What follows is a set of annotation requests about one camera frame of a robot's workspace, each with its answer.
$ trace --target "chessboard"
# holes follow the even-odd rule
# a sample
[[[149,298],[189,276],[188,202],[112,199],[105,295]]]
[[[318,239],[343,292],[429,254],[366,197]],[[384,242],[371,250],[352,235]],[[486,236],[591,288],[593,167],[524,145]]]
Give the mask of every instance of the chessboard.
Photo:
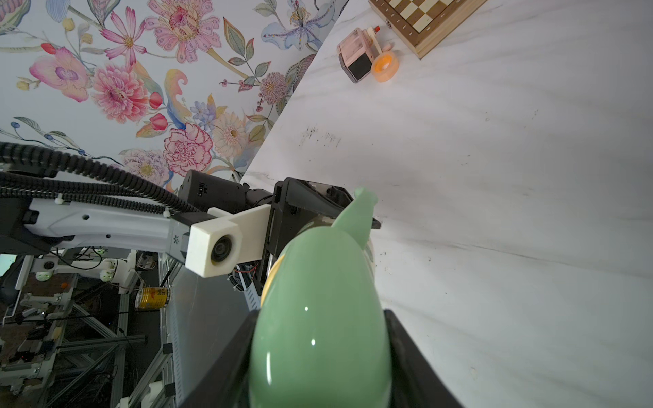
[[[486,0],[369,0],[385,23],[422,59]]]

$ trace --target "black cable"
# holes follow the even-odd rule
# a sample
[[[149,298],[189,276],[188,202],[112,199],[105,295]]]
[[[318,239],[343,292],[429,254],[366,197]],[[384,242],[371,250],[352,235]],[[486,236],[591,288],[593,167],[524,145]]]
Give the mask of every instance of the black cable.
[[[0,187],[0,198],[3,197],[31,197],[55,199],[57,193],[44,193],[40,191],[19,191]],[[145,213],[162,214],[165,211],[164,206],[148,204],[146,202],[124,200],[122,198],[109,197],[103,195],[82,195],[82,194],[63,194],[61,198],[64,201],[85,202],[86,204],[97,204],[100,206],[122,208],[124,210],[133,210]]]
[[[81,174],[118,185],[138,196],[154,200],[172,212],[200,212],[180,197],[144,178],[83,156],[70,155],[31,144],[0,142],[0,162]]]
[[[97,265],[95,265],[95,266],[93,266],[93,267],[91,267],[91,268],[80,268],[79,266],[74,266],[74,265],[72,265],[72,264],[69,264],[68,261],[65,260],[64,258],[61,258],[61,255],[59,255],[59,253],[57,253],[57,252],[50,252],[50,253],[53,254],[53,255],[57,255],[57,258],[59,258],[59,260],[60,260],[61,262],[65,263],[66,265],[68,265],[68,266],[70,266],[70,267],[72,267],[72,268],[75,268],[75,269],[81,269],[81,270],[91,270],[91,269],[96,269],[98,266],[100,266],[100,264],[101,264],[102,261],[104,260],[104,259],[102,258],[102,255],[98,254],[97,251],[96,251],[95,249],[93,249],[93,252],[95,252],[95,253],[97,254],[97,256],[100,257],[100,262],[98,262]]]
[[[132,346],[131,343],[129,343],[129,339],[127,338],[127,333],[125,333],[125,331],[122,330],[120,327],[118,328],[118,332],[119,332],[119,333],[122,333],[123,336],[125,336],[125,340],[127,340],[127,344],[128,344],[130,347],[133,348],[134,346]]]
[[[88,252],[89,249],[90,249],[90,248],[85,248],[82,252],[80,252],[79,254],[77,254],[77,256],[75,256],[75,260],[80,260],[81,257],[83,257],[84,255],[86,255],[86,253]]]
[[[162,287],[163,287],[163,284],[166,283],[166,282],[168,281],[168,277],[169,277],[170,274],[172,273],[173,269],[174,269],[174,266],[171,267],[171,268],[168,270],[168,273],[167,273],[167,274],[165,274],[165,276],[163,277],[163,280],[161,281],[161,284],[159,285],[160,288],[162,288]]]
[[[0,172],[0,187],[19,191],[40,191],[43,193],[138,196],[133,191],[125,190],[114,184],[80,183],[78,181],[23,176],[8,172]]]

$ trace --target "orange tape roll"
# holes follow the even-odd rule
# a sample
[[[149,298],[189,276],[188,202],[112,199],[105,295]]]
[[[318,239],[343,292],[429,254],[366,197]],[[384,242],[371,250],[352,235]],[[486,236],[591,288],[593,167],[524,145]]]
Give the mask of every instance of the orange tape roll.
[[[386,82],[399,69],[399,60],[392,51],[381,53],[372,63],[372,75],[379,82]]]

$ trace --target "pink carnation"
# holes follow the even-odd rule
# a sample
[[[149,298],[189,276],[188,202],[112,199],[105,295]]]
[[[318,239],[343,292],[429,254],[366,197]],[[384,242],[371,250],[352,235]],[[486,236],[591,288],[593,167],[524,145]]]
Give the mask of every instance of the pink carnation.
[[[54,57],[38,58],[29,68],[29,73],[77,102],[88,99],[88,75],[82,63],[66,48],[58,48],[54,52],[46,51],[54,54]]]
[[[185,176],[189,170],[201,172],[213,160],[211,136],[192,123],[186,123],[185,130],[171,129],[170,137],[163,143],[163,157],[168,161],[170,169],[180,176]]]
[[[108,64],[95,69],[93,89],[99,93],[93,100],[106,114],[107,119],[125,123],[126,119],[137,122],[148,112],[148,92],[135,72],[124,67]]]
[[[130,149],[123,157],[125,169],[156,185],[168,180],[168,162],[161,150]]]

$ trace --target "marble surface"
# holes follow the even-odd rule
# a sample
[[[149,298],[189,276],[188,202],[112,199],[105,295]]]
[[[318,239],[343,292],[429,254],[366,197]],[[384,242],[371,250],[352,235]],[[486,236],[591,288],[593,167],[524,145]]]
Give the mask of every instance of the marble surface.
[[[653,406],[653,5],[488,0],[352,84],[351,0],[243,181],[379,195],[376,285],[466,407]]]

